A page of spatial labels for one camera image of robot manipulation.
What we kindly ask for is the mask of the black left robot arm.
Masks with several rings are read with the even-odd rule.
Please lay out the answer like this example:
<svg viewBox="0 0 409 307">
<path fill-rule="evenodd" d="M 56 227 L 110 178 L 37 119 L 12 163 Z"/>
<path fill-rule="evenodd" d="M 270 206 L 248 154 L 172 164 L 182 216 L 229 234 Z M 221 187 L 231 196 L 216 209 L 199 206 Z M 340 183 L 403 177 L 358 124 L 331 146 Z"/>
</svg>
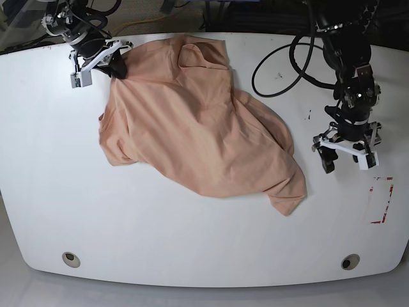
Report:
<svg viewBox="0 0 409 307">
<path fill-rule="evenodd" d="M 335 170 L 338 152 L 352 155 L 361 170 L 379 164 L 375 146 L 382 139 L 379 122 L 370 121 L 378 103 L 380 86 L 370 65 L 371 46 L 359 23 L 358 1 L 312 1 L 316 31 L 323 42 L 325 61 L 336 73 L 333 97 L 337 104 L 325 106 L 332 118 L 328 129 L 313 138 L 325 173 Z"/>
</svg>

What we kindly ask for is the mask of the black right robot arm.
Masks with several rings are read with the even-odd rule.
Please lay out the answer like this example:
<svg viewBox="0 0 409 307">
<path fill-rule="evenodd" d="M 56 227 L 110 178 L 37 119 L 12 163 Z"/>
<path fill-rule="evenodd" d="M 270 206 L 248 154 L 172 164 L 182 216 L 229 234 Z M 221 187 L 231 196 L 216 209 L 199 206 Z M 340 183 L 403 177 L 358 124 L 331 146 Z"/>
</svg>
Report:
<svg viewBox="0 0 409 307">
<path fill-rule="evenodd" d="M 131 48 L 130 42 L 113 40 L 104 30 L 108 20 L 119 7 L 116 1 L 106 11 L 92 9 L 87 1 L 48 1 L 42 26 L 50 36 L 60 36 L 72 50 L 69 59 L 74 72 L 70 78 L 73 88 L 92 84 L 91 71 L 99 70 L 109 77 L 124 79 L 127 66 L 121 50 Z"/>
</svg>

